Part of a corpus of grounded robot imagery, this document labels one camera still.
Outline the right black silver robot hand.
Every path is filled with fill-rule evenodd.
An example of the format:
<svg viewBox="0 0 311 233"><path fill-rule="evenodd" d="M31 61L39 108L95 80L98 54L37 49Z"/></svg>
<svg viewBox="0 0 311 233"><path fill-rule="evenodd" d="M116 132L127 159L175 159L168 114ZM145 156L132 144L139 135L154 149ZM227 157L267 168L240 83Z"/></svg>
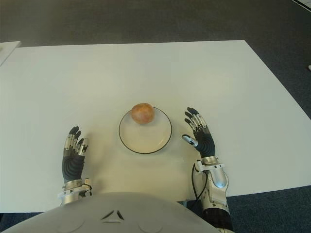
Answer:
<svg viewBox="0 0 311 233"><path fill-rule="evenodd" d="M192 145L200 153L201 158L215 156L214 140L202 115L191 107L187 108L185 115L187 118L184 121L192 129L194 138L183 134L182 139Z"/></svg>

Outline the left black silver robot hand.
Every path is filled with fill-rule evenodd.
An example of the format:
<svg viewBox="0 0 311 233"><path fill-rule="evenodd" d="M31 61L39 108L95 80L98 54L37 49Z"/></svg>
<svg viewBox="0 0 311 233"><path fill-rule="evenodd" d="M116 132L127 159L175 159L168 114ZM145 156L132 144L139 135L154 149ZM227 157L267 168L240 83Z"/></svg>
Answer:
<svg viewBox="0 0 311 233"><path fill-rule="evenodd" d="M66 140L63 150L62 175L64 183L80 180L85 163L85 153L88 149L88 139L79 137L81 131L74 126Z"/></svg>

